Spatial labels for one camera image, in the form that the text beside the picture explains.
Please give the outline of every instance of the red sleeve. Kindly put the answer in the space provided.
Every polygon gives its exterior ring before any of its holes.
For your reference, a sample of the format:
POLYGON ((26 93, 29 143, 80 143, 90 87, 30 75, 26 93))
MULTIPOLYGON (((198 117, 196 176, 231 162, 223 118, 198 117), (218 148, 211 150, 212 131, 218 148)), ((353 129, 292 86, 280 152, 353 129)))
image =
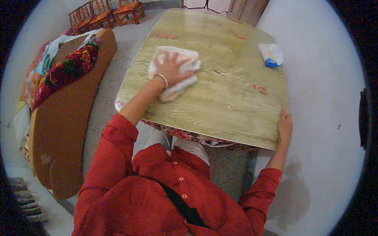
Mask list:
POLYGON ((262 235, 266 222, 268 206, 275 196, 282 172, 275 168, 262 169, 251 189, 239 200, 251 222, 255 235, 262 235))
POLYGON ((131 157, 137 136, 135 126, 120 114, 115 114, 102 131, 92 165, 79 191, 72 235, 80 235, 92 205, 132 173, 131 157))

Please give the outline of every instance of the brown sofa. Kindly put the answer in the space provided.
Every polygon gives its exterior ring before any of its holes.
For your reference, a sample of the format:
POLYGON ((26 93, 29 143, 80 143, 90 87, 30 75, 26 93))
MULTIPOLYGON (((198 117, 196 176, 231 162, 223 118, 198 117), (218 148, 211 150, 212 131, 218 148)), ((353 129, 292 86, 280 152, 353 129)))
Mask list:
MULTIPOLYGON (((51 66, 75 51, 86 36, 60 46, 51 66)), ((85 133, 98 84, 117 50, 113 31, 96 34, 102 45, 94 68, 43 102, 31 115, 28 155, 30 166, 41 184, 52 189, 56 199, 75 195, 82 183, 85 133)))

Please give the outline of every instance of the hand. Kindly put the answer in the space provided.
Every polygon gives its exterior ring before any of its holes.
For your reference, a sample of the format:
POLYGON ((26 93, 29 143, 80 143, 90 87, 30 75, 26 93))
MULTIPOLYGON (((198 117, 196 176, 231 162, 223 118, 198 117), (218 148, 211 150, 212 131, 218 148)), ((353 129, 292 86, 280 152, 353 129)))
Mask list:
POLYGON ((156 73, 163 75, 168 80, 168 87, 172 87, 178 82, 183 81, 193 75, 193 71, 185 71, 180 73, 178 69, 181 65, 188 62, 190 59, 177 62, 178 53, 175 52, 172 58, 169 58, 169 53, 164 52, 164 62, 160 64, 157 58, 153 62, 156 65, 156 73))
POLYGON ((278 121, 278 134, 281 141, 289 142, 291 132, 293 131, 293 123, 291 121, 291 114, 282 109, 280 120, 278 121))

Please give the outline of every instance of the bracelet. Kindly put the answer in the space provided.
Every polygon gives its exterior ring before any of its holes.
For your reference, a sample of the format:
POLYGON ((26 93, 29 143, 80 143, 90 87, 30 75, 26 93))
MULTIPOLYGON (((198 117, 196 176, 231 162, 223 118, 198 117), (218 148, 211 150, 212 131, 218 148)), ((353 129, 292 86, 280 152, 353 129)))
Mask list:
POLYGON ((157 76, 160 76, 160 77, 162 77, 163 79, 164 79, 164 82, 166 83, 166 88, 168 88, 168 80, 167 80, 167 78, 165 78, 164 77, 164 75, 162 75, 162 74, 154 74, 154 76, 153 76, 153 78, 155 78, 155 77, 157 77, 157 76))

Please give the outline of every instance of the plastic bag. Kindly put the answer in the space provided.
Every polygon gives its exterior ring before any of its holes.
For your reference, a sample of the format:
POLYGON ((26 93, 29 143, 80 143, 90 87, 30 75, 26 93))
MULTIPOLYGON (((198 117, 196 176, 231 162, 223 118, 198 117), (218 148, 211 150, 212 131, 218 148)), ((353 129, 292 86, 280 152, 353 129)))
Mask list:
POLYGON ((279 47, 273 44, 259 43, 259 49, 267 67, 279 67, 282 64, 282 52, 279 47))

